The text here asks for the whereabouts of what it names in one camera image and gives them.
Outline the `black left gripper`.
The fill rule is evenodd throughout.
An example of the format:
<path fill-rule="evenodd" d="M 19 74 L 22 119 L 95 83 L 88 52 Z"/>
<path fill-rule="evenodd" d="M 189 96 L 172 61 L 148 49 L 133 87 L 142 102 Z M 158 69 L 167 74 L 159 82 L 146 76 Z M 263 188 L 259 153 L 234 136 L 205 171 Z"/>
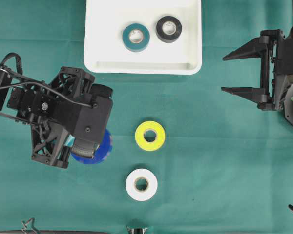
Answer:
<path fill-rule="evenodd" d="M 7 108 L 16 110 L 15 116 L 6 115 L 16 122 L 30 124 L 32 137 L 31 159 L 45 165 L 66 169 L 71 148 L 66 146 L 69 132 L 57 109 L 68 98 L 89 93 L 95 77 L 81 68 L 61 67 L 50 82 L 52 89 L 13 87 Z"/>

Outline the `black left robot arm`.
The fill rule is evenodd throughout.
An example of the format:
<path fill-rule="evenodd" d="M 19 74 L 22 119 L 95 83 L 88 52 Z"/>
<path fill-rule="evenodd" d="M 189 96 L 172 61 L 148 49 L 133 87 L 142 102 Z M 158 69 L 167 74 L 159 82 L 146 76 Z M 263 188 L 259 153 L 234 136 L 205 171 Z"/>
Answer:
<path fill-rule="evenodd" d="M 99 108 L 95 78 L 82 69 L 62 67 L 50 82 L 23 75 L 21 57 L 7 54 L 0 63 L 0 115 L 7 106 L 13 120 L 31 128 L 32 159 L 60 168 L 71 154 L 93 158 L 101 143 L 92 117 Z"/>

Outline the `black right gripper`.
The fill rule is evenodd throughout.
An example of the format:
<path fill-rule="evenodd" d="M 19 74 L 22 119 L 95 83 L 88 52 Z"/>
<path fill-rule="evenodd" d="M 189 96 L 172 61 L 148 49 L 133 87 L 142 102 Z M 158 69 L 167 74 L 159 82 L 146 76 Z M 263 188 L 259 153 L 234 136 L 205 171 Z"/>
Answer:
<path fill-rule="evenodd" d="M 286 94 L 293 85 L 293 27 L 287 37 L 281 30 L 261 31 L 260 37 L 250 40 L 222 60 L 260 58 L 267 50 L 274 64 L 273 97 L 270 98 L 264 88 L 221 87 L 221 90 L 258 103 L 257 108 L 261 110 L 282 110 Z"/>

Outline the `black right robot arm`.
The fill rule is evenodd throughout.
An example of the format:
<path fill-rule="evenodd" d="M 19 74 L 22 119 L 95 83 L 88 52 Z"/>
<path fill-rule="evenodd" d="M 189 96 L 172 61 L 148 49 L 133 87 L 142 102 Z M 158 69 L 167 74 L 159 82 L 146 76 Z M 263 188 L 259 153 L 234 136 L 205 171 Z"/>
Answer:
<path fill-rule="evenodd" d="M 223 57 L 223 60 L 260 58 L 260 86 L 223 87 L 221 90 L 257 104 L 264 111 L 283 111 L 293 126 L 293 27 L 263 30 L 260 36 Z"/>

